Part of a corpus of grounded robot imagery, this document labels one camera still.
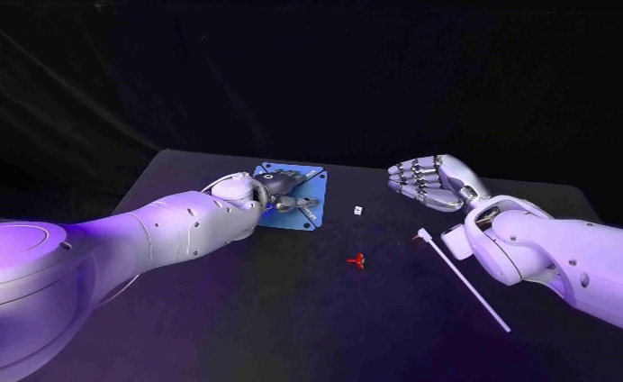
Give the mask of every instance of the white rod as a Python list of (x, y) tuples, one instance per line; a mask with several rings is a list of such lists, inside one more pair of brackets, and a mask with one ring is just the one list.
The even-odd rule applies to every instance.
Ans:
[(478, 293), (475, 287), (472, 286), (472, 283), (468, 281), (468, 278), (464, 276), (462, 272), (458, 270), (458, 267), (455, 266), (455, 264), (452, 263), (449, 257), (446, 256), (445, 252), (440, 250), (440, 248), (438, 247), (438, 244), (433, 242), (433, 237), (429, 234), (429, 232), (425, 229), (419, 230), (419, 236), (423, 237), (423, 239), (433, 245), (435, 250), (438, 251), (439, 255), (442, 256), (442, 259), (446, 261), (448, 265), (452, 267), (452, 270), (455, 271), (455, 273), (458, 274), (461, 280), (464, 280), (465, 285), (468, 286), (468, 288), (472, 290), (472, 293), (475, 294), (478, 300), (481, 301), (481, 304), (485, 306), (485, 308), (489, 310), (491, 315), (497, 318), (497, 321), (500, 322), (500, 325), (502, 326), (504, 330), (507, 332), (511, 332), (511, 328), (510, 325), (502, 321), (502, 318), (500, 317), (497, 311), (494, 310), (494, 308), (491, 307), (488, 301), (485, 300), (485, 298), (481, 296), (481, 294)]

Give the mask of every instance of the red object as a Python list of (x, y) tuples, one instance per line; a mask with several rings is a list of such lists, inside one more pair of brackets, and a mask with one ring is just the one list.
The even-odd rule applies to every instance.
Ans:
[(358, 253), (357, 254), (357, 259), (347, 259), (348, 263), (355, 263), (357, 267), (360, 269), (364, 269), (364, 262), (367, 261), (367, 258), (364, 257), (364, 254)]

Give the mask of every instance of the black curtain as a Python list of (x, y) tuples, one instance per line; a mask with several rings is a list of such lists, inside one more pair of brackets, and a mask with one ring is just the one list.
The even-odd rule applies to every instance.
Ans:
[(378, 168), (448, 152), (482, 176), (579, 186), (621, 223), (619, 10), (2, 0), (0, 185), (120, 195), (165, 148)]

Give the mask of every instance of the black tablecloth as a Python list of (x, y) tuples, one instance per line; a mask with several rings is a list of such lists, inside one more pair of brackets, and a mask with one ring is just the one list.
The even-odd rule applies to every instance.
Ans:
[[(164, 151), (116, 213), (201, 190), (231, 172), (254, 172), (267, 160), (293, 164)], [(513, 327), (507, 333), (435, 250), (412, 241), (426, 227), (448, 251), (439, 235), (464, 215), (393, 192), (384, 170), (321, 166), (322, 227), (260, 227), (204, 258), (146, 273), (27, 380), (621, 380), (623, 330), (569, 307), (546, 286), (508, 287), (475, 258), (456, 261)], [(599, 222), (572, 186), (485, 182), (556, 217)], [(358, 252), (364, 270), (345, 263)]]

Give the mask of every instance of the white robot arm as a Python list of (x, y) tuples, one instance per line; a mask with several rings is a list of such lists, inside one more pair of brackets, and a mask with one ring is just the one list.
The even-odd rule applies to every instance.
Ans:
[(239, 173), (93, 222), (0, 223), (0, 380), (53, 360), (125, 281), (247, 238), (269, 203), (280, 212), (314, 206), (288, 196), (305, 180), (295, 171)]
[[(433, 167), (423, 172), (419, 164)], [(579, 310), (623, 328), (623, 230), (556, 220), (527, 200), (492, 196), (449, 155), (404, 161), (389, 172), (399, 193), (440, 211), (468, 211), (465, 223), (442, 235), (458, 259), (475, 255), (505, 285), (541, 283)]]

